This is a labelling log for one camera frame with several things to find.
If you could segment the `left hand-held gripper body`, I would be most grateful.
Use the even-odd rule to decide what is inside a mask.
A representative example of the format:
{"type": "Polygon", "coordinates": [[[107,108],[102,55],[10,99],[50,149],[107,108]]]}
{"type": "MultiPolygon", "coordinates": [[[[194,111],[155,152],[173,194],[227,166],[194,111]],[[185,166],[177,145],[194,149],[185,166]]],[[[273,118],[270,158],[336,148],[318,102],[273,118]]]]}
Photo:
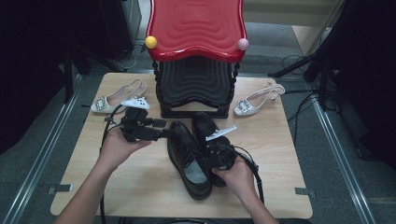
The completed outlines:
{"type": "Polygon", "coordinates": [[[153,119],[148,119],[149,103],[145,97],[134,97],[121,102],[126,107],[124,117],[121,119],[120,128],[124,138],[128,142],[134,142],[137,139],[154,141],[156,133],[148,128],[153,119]]]}

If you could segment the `person's left hand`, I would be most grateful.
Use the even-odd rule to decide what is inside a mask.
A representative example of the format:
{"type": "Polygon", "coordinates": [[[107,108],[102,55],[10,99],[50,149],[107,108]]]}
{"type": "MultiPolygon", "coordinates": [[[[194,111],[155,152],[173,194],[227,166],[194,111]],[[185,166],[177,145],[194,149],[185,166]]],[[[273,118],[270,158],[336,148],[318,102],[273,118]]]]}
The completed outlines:
{"type": "Polygon", "coordinates": [[[110,131],[101,147],[98,164],[108,171],[114,172],[134,152],[151,144],[147,140],[128,142],[120,128],[110,131]]]}

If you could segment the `person's right hand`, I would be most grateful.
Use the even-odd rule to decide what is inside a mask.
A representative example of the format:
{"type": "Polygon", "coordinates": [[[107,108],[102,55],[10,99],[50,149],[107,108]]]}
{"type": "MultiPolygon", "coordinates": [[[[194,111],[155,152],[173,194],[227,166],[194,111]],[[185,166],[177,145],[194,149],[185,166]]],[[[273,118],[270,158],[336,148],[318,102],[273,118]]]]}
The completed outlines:
{"type": "Polygon", "coordinates": [[[254,187],[253,173],[241,157],[235,159],[231,169],[220,170],[219,168],[213,168],[212,172],[221,177],[227,187],[242,202],[258,197],[254,187]]]}

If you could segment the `white heeled shoe with buckle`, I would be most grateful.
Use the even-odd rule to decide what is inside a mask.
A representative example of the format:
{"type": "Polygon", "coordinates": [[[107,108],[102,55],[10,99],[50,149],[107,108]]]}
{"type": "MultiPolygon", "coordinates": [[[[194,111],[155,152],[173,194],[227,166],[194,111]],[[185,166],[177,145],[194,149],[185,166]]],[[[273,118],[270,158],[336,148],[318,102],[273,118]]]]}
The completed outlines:
{"type": "Polygon", "coordinates": [[[238,117],[253,116],[261,110],[265,103],[274,101],[285,92],[286,90],[281,84],[267,83],[260,90],[238,101],[233,113],[238,117]]]}
{"type": "Polygon", "coordinates": [[[129,84],[121,86],[117,91],[107,96],[98,97],[92,103],[91,111],[102,114],[112,113],[122,101],[143,96],[147,88],[141,78],[135,78],[129,84]]]}

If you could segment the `red and black shoe rack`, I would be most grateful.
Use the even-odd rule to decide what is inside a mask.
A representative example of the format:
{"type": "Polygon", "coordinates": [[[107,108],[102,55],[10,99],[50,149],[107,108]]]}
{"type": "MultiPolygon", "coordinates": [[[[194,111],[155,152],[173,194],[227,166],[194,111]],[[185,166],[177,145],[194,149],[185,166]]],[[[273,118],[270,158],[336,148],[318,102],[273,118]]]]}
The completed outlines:
{"type": "Polygon", "coordinates": [[[150,0],[145,44],[164,118],[190,118],[198,103],[226,119],[248,47],[244,0],[150,0]]]}

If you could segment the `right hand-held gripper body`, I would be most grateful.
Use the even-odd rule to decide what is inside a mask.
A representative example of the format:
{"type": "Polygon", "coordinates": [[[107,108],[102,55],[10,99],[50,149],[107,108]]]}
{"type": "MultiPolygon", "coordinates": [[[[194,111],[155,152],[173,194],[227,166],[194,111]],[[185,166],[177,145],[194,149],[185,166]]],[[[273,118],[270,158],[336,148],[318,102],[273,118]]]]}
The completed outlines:
{"type": "Polygon", "coordinates": [[[233,167],[236,153],[226,134],[233,132],[235,129],[235,126],[225,129],[208,126],[202,129],[202,143],[205,150],[204,162],[208,168],[229,170],[233,167]]]}

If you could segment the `beige board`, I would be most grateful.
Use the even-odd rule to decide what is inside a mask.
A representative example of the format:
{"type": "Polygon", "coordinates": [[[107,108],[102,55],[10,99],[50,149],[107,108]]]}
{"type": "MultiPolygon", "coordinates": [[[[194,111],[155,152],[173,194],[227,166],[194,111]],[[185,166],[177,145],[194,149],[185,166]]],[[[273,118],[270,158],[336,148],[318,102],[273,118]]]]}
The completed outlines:
{"type": "Polygon", "coordinates": [[[303,55],[311,54],[318,48],[322,35],[332,28],[340,17],[345,1],[310,1],[298,24],[292,25],[303,55]]]}

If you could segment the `metal floor rail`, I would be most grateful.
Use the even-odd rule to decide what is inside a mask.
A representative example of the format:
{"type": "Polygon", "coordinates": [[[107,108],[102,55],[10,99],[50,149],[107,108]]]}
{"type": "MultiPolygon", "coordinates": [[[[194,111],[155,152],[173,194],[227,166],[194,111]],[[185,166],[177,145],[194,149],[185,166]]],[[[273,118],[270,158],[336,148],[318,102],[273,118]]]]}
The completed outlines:
{"type": "Polygon", "coordinates": [[[361,184],[355,176],[353,169],[347,160],[344,149],[335,133],[328,113],[321,108],[319,102],[314,101],[313,105],[322,129],[325,132],[330,144],[337,166],[346,184],[351,201],[353,202],[361,220],[361,224],[377,224],[372,209],[368,204],[365,194],[361,188],[361,184]]]}
{"type": "Polygon", "coordinates": [[[56,118],[51,123],[46,139],[33,157],[33,162],[27,170],[25,178],[17,187],[12,204],[5,212],[4,219],[0,224],[18,224],[21,219],[21,215],[31,199],[39,178],[42,176],[48,164],[50,155],[59,139],[61,131],[76,103],[84,79],[85,77],[83,75],[77,74],[73,80],[72,86],[75,88],[75,91],[71,94],[70,99],[66,103],[62,103],[60,111],[56,114],[56,118]]]}

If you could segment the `black leather shoe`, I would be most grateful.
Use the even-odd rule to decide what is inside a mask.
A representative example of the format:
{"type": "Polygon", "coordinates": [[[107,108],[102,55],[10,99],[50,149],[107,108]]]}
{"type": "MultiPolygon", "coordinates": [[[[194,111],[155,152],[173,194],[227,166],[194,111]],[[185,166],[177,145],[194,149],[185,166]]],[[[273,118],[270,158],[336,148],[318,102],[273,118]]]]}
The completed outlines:
{"type": "Polygon", "coordinates": [[[180,121],[169,129],[173,135],[167,139],[167,152],[176,167],[189,195],[197,201],[206,199],[212,191],[209,170],[203,163],[205,156],[189,129],[180,121]]]}
{"type": "Polygon", "coordinates": [[[206,113],[204,112],[198,112],[194,115],[193,119],[192,119],[192,132],[193,132],[193,136],[195,138],[195,140],[197,141],[199,147],[203,150],[204,152],[204,156],[201,158],[201,162],[203,163],[203,165],[205,166],[205,168],[208,169],[209,171],[209,179],[211,181],[211,183],[218,188],[223,188],[226,186],[225,181],[213,174],[211,172],[211,170],[213,168],[208,168],[204,162],[205,159],[205,150],[203,147],[203,143],[202,143],[202,129],[204,127],[208,127],[208,126],[217,126],[217,124],[213,121],[212,118],[210,118],[206,113]]]}

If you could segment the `grey table bracket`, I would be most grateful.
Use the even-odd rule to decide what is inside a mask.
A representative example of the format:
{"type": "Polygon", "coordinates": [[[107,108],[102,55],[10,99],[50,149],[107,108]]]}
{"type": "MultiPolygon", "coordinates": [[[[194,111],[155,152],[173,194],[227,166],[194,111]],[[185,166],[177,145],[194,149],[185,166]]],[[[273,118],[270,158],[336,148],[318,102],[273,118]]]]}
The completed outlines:
{"type": "Polygon", "coordinates": [[[307,188],[294,188],[295,194],[297,195],[306,195],[309,196],[310,198],[316,198],[316,192],[311,189],[307,188]]]}
{"type": "Polygon", "coordinates": [[[57,192],[67,192],[73,188],[72,184],[66,185],[55,185],[48,188],[47,193],[50,195],[55,195],[57,192]]]}

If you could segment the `black tripod stand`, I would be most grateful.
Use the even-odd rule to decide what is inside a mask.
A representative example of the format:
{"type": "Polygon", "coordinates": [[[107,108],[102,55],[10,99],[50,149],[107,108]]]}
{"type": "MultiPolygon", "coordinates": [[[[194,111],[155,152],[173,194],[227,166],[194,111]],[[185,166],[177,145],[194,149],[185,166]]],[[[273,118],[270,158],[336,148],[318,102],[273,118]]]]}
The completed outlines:
{"type": "Polygon", "coordinates": [[[304,80],[311,83],[319,77],[318,103],[324,111],[327,110],[325,104],[327,83],[332,71],[332,63],[335,58],[333,52],[336,47],[337,38],[342,35],[343,29],[345,28],[345,23],[349,17],[348,13],[353,8],[350,6],[350,2],[348,0],[339,0],[337,7],[341,9],[340,13],[336,13],[338,16],[337,20],[333,23],[333,27],[327,37],[318,45],[318,48],[313,53],[304,56],[304,58],[297,63],[269,74],[269,77],[283,77],[308,63],[309,66],[304,72],[304,80]]]}

